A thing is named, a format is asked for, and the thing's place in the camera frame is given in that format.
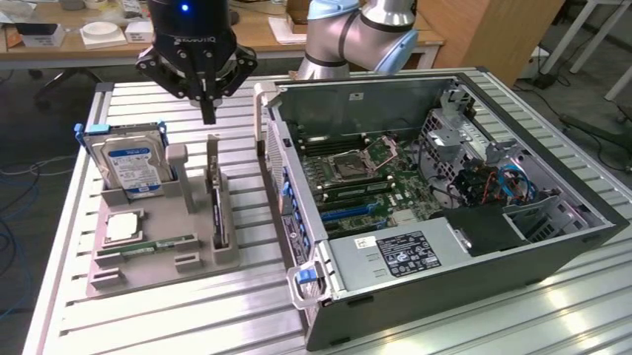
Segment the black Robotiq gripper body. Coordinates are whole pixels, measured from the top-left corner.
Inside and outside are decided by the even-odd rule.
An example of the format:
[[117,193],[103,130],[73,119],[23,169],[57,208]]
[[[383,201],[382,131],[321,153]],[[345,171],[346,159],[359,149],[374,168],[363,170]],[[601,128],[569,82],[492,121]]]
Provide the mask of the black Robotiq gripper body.
[[194,56],[195,71],[208,84],[208,53],[222,74],[235,60],[236,34],[232,31],[227,1],[148,1],[153,26],[151,47],[171,61],[176,48]]

